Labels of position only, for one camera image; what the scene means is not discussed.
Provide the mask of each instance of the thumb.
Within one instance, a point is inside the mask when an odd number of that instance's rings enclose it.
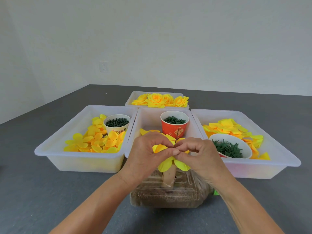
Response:
[[[178,149],[175,149],[175,148],[167,148],[167,149],[164,149],[158,153],[156,153],[155,155],[161,160],[161,161],[164,161],[166,160],[167,158],[170,158],[171,156],[175,156],[177,154],[180,153],[180,150]]]
[[[177,160],[185,163],[186,165],[189,165],[192,167],[192,161],[194,159],[194,156],[191,156],[187,153],[180,152],[178,155],[174,156]]]

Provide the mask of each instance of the translucent plastic container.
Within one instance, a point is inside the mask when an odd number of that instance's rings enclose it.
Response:
[[[137,99],[140,95],[142,94],[153,94],[153,93],[157,93],[157,94],[170,94],[173,98],[182,96],[183,94],[181,93],[164,93],[164,92],[143,92],[143,91],[133,91],[130,95],[130,97],[128,98],[125,106],[126,107],[137,107],[137,108],[147,108],[148,106],[142,106],[142,105],[132,105],[131,103],[133,102],[133,100]],[[180,107],[165,107],[166,109],[170,109],[170,110],[175,110],[176,108],[180,108]]]
[[[271,160],[223,157],[222,160],[234,177],[271,179],[286,167],[301,165],[301,161],[296,156],[241,112],[204,109],[192,109],[191,112],[204,139],[208,139],[208,136],[202,125],[216,123],[225,118],[233,118],[255,135],[263,135],[264,140],[258,151],[259,154],[267,152]]]
[[[35,149],[38,156],[47,156],[60,171],[116,173],[120,170],[124,151],[135,121],[137,108],[119,106],[86,106],[80,113],[67,122],[61,129]],[[92,118],[100,114],[111,116],[124,114],[131,118],[121,149],[117,153],[64,152],[65,141],[73,134],[84,134],[92,124]]]
[[[128,157],[133,141],[141,136],[140,129],[162,130],[160,115],[168,108],[140,108],[135,124],[130,134],[125,156]],[[190,110],[175,108],[176,111],[184,112],[189,117],[184,138],[199,137],[202,135],[194,121]],[[196,208],[212,192],[210,186],[202,181],[193,171],[183,172],[177,169],[176,180],[172,188],[162,187],[162,173],[158,170],[142,182],[130,194],[131,204],[134,206],[148,206],[154,208]]]

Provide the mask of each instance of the forearm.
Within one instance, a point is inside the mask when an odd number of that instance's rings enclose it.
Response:
[[[118,205],[133,188],[134,185],[124,182],[118,173],[115,174],[54,228],[51,234],[102,233]]]
[[[241,234],[283,233],[259,202],[236,179],[231,179],[224,187],[218,187],[217,191],[226,203]]]

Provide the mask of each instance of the table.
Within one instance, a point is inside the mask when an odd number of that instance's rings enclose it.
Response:
[[[34,149],[90,104],[124,106],[132,91],[180,92],[190,109],[237,110],[295,154],[271,180],[238,179],[286,233],[312,229],[312,97],[88,85],[0,125],[0,233],[48,233],[111,173],[59,171]],[[197,209],[149,209],[127,197],[104,233],[239,233],[219,196]]]

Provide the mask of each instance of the person's left hand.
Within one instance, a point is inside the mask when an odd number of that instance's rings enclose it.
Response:
[[[153,152],[153,146],[162,144],[167,149],[158,153]],[[149,132],[137,137],[132,145],[127,162],[120,170],[120,177],[128,185],[139,185],[145,178],[167,158],[180,153],[167,137],[158,132]]]

